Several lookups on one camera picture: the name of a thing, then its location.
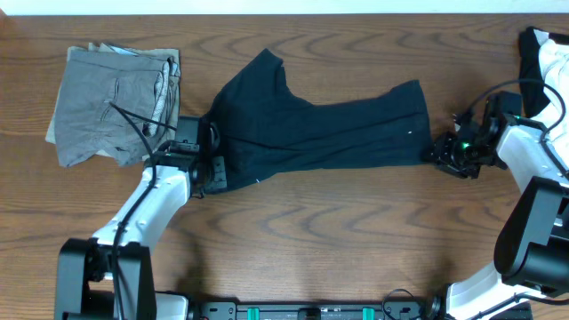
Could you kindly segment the dark navy t-shirt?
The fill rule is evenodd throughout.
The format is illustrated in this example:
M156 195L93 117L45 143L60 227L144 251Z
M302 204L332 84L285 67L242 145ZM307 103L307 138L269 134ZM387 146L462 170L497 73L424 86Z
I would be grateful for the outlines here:
M269 50L222 88L205 117L220 132L230 191L282 172L417 165L432 144L419 81L317 106L290 91L283 60Z

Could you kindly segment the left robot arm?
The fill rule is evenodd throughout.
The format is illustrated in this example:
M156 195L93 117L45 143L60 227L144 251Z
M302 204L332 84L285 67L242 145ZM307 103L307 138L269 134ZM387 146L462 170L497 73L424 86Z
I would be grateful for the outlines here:
M70 238L57 266L57 319L190 319L181 293L155 288L151 255L175 213L193 196L227 186L222 156L172 143L147 162L118 213L88 239Z

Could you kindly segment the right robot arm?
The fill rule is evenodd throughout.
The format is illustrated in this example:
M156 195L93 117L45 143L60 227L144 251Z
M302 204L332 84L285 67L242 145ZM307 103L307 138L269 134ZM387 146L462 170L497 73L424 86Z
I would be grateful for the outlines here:
M568 179L545 139L544 124L488 116L477 138L453 143L454 159L480 153L506 165L521 196L500 232L493 261L447 285L423 308L424 319L491 319L527 301L568 303Z

